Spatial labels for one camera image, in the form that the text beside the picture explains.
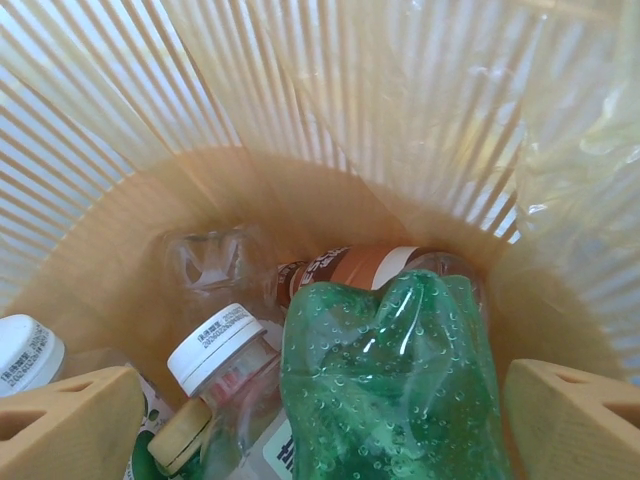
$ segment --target bottle cap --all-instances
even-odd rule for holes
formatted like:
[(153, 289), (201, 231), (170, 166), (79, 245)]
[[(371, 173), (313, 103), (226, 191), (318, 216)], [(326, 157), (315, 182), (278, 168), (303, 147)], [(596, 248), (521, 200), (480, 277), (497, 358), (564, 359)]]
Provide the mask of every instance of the bottle cap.
[(0, 319), (0, 397), (42, 387), (55, 380), (64, 343), (28, 315)]
[(149, 442), (149, 453), (169, 475), (175, 475), (199, 452), (211, 417), (202, 400), (189, 400)]
[(229, 357), (264, 333), (258, 320), (233, 303), (189, 335), (171, 354), (167, 366), (191, 397)]

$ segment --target crumpled plastic bottle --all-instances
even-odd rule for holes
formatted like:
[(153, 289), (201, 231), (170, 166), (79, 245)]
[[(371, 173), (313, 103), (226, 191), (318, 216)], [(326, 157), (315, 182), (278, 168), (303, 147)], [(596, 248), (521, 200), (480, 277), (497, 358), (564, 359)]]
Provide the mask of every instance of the crumpled plastic bottle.
[(285, 326), (294, 479), (509, 479), (486, 327), (468, 278), (369, 292), (316, 283)]

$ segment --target tan bottle cap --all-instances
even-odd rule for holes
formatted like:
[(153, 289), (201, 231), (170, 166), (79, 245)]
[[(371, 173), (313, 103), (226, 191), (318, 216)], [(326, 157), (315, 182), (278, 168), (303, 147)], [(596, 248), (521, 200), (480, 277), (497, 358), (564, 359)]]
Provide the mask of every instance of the tan bottle cap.
[(198, 452), (211, 417), (202, 400), (191, 399), (149, 442), (149, 452), (167, 473), (175, 474)]

